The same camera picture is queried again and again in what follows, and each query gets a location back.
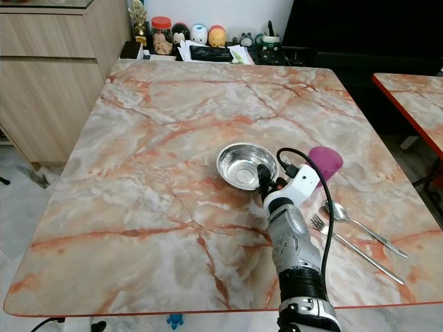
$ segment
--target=purple cup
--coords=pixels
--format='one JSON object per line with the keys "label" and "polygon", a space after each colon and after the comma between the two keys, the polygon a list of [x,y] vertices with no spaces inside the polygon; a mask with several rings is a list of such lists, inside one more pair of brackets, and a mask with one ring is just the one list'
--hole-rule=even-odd
{"label": "purple cup", "polygon": [[325,181],[328,181],[343,166],[341,156],[329,147],[313,147],[309,151],[309,157],[315,162]]}

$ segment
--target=spoon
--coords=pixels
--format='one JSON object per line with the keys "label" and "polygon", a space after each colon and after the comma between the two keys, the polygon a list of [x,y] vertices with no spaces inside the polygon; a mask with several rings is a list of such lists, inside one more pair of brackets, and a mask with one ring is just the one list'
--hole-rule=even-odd
{"label": "spoon", "polygon": [[[380,234],[377,234],[373,230],[369,229],[368,227],[364,226],[362,223],[359,223],[357,220],[351,219],[349,217],[349,214],[347,214],[345,208],[338,204],[335,201],[332,201],[332,206],[334,207],[334,219],[337,221],[351,221],[361,228],[363,228],[366,232],[371,234],[375,239],[379,240],[382,244],[384,244],[386,247],[391,249],[393,252],[396,252],[398,255],[403,256],[405,258],[409,258],[409,256],[402,250],[398,249],[394,244],[390,243],[387,239],[382,237]],[[325,202],[326,210],[329,212],[329,208],[327,205],[327,201]]]}

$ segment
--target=floor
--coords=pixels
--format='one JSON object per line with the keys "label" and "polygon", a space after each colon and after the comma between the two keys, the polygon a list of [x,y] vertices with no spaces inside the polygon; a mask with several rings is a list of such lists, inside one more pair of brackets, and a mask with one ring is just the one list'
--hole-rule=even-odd
{"label": "floor", "polygon": [[[411,181],[415,181],[426,175],[427,170],[435,161],[436,155],[419,139],[413,146],[404,151],[399,148],[403,137],[382,137],[397,162],[401,165]],[[23,168],[28,168],[27,163],[21,158],[13,147],[0,147],[0,175],[11,181],[9,186],[0,184],[0,302],[3,303],[6,292],[14,277],[15,271],[21,261],[40,215],[51,196],[51,192],[60,175],[60,169],[43,169],[39,172],[44,174],[50,183],[43,189],[27,177]],[[427,196],[420,187],[417,188],[424,202],[433,213],[437,222],[443,225],[443,219],[435,212]],[[443,190],[437,188],[443,196]],[[441,314],[443,304],[402,306],[394,308],[366,308],[366,309],[343,309],[337,311],[343,331],[418,331],[428,332],[441,331]],[[191,331],[229,331],[245,332],[261,330],[274,332],[278,330],[276,325],[278,313],[214,313],[214,314],[189,314],[184,315],[183,326],[179,332]],[[0,309],[0,332],[6,331],[31,331],[39,324],[41,318],[22,318],[7,315]],[[43,326],[39,332],[63,331],[67,322],[74,323],[75,319],[67,319],[65,324],[51,322]],[[126,316],[126,317],[99,317],[94,318],[97,322],[104,320],[108,327],[105,331],[171,331],[166,323],[167,316]],[[82,318],[84,324],[89,323],[89,318]],[[74,329],[70,331],[85,331],[86,329]]]}

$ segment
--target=orange toy figure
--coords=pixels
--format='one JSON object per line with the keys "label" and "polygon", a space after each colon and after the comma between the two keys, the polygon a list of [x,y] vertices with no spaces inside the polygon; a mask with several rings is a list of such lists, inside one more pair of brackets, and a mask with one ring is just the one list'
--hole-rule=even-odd
{"label": "orange toy figure", "polygon": [[218,24],[211,26],[208,42],[212,47],[224,47],[226,45],[226,31],[224,28]]}

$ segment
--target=fork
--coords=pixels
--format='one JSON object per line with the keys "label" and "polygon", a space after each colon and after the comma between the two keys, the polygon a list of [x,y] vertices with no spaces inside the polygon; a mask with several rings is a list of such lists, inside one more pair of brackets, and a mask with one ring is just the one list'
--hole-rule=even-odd
{"label": "fork", "polygon": [[[329,230],[329,226],[326,225],[317,214],[313,215],[309,226],[324,235],[327,235],[327,231]],[[377,262],[377,261],[373,260],[371,257],[367,256],[363,251],[358,249],[356,246],[354,246],[352,243],[350,243],[347,239],[345,239],[344,237],[342,237],[339,234],[336,234],[336,233],[332,233],[332,234],[334,235],[334,237],[336,237],[342,243],[344,243],[345,245],[347,245],[351,249],[354,249],[355,251],[357,251],[364,259],[369,261],[372,265],[376,266],[379,270],[381,270],[382,272],[387,274],[389,277],[393,278],[396,282],[398,282],[399,284],[402,284],[402,285],[404,284],[404,280],[402,278],[396,276],[396,274],[390,272],[387,268],[385,268],[379,262]]]}

